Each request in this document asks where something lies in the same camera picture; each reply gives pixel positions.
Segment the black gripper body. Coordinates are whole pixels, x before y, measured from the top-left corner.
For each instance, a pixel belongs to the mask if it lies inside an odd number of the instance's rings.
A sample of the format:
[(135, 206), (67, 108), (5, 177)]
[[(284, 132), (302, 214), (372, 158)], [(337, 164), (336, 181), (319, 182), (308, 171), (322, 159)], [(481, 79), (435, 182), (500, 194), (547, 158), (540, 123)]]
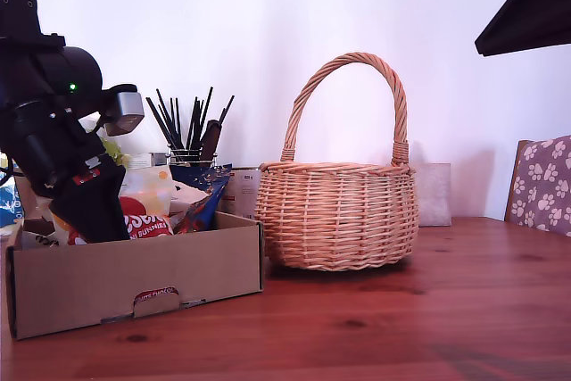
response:
[(51, 199), (116, 199), (125, 169), (98, 135), (62, 109), (13, 108), (1, 112), (1, 151), (18, 164), (32, 189)]

